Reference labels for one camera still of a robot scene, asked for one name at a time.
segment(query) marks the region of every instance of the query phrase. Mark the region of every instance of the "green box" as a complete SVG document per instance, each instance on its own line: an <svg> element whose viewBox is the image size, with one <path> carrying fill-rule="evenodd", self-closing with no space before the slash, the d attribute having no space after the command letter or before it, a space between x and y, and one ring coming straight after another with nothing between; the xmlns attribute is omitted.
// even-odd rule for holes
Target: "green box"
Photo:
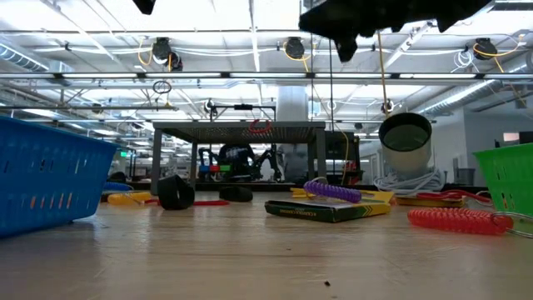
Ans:
<svg viewBox="0 0 533 300"><path fill-rule="evenodd" d="M220 172L230 172L232 170L231 165L221 165L220 166Z"/></svg>

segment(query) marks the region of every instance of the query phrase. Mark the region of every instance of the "green plastic basket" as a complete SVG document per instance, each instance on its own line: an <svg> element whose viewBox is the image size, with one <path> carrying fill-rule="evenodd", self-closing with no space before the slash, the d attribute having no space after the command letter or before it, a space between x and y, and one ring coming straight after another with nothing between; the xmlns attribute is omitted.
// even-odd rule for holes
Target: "green plastic basket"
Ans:
<svg viewBox="0 0 533 300"><path fill-rule="evenodd" d="M533 143L474 153L496 211L533 216Z"/></svg>

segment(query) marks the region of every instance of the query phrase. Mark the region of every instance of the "table surface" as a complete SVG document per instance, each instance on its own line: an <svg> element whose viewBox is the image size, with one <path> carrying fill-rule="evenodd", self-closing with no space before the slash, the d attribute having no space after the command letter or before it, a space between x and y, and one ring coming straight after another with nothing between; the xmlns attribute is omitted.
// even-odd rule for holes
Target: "table surface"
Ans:
<svg viewBox="0 0 533 300"><path fill-rule="evenodd" d="M2 299L531 297L531 240L412 227L410 207L337 224L265 212L266 200L287 197L256 192L251 203L180 212L103 204L94 217L3 239Z"/></svg>
<svg viewBox="0 0 533 300"><path fill-rule="evenodd" d="M197 143L309 143L316 129L324 129L324 122L272 122L265 133L249 131L250 122L154 122L155 129ZM257 129L264 128L261 121Z"/></svg>

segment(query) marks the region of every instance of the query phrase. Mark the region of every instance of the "red coiled spring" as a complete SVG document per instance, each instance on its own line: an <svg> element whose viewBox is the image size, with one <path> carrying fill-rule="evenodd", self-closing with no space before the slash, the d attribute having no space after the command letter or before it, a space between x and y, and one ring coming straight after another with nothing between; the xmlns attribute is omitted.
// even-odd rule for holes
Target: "red coiled spring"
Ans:
<svg viewBox="0 0 533 300"><path fill-rule="evenodd" d="M413 209L407 213L407 218L416 226L456 233L500 235L513 228L510 217L494 217L492 222L490 212L467 208Z"/></svg>

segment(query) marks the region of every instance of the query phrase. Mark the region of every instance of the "blue plastic basket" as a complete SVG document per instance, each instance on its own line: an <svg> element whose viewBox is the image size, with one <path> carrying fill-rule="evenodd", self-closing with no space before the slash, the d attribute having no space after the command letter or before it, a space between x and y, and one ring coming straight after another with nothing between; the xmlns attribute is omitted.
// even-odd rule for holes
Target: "blue plastic basket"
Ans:
<svg viewBox="0 0 533 300"><path fill-rule="evenodd" d="M115 151L109 142L0 117L0 237L92 216Z"/></svg>

